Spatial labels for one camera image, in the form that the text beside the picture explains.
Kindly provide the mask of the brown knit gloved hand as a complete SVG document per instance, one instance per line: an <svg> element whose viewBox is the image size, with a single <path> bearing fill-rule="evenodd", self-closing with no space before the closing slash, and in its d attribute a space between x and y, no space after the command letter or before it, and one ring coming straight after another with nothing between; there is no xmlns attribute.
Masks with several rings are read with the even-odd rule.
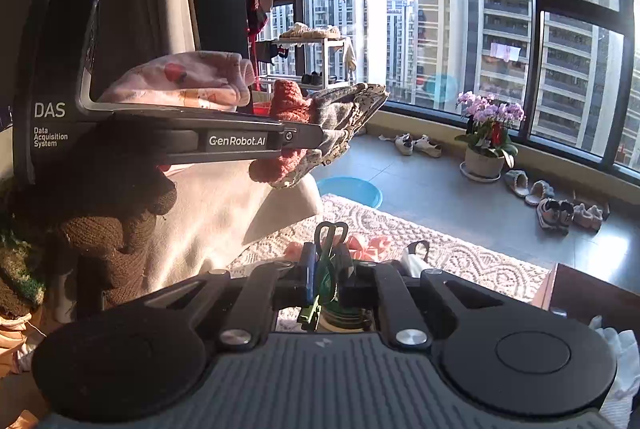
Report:
<svg viewBox="0 0 640 429"><path fill-rule="evenodd" d="M140 126L102 123L35 183L2 179L3 317L34 312L56 273L73 275L78 317L139 296L156 220L177 201L159 144Z"/></svg>

